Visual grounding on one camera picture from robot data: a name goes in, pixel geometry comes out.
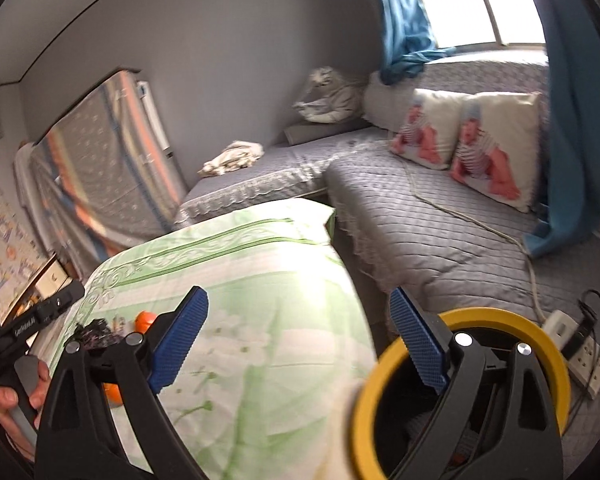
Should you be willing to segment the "person's left hand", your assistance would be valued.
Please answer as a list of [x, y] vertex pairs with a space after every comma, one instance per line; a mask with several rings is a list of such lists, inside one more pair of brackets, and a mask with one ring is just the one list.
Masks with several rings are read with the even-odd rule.
[[[34, 420], [35, 429], [40, 426], [42, 409], [46, 399], [48, 387], [50, 386], [50, 370], [45, 362], [37, 360], [38, 371], [36, 377], [38, 382], [29, 396], [29, 402], [36, 411]], [[0, 387], [0, 425], [8, 435], [12, 447], [17, 450], [29, 462], [34, 461], [35, 446], [22, 433], [19, 426], [12, 418], [12, 411], [18, 408], [18, 394], [14, 389]]]

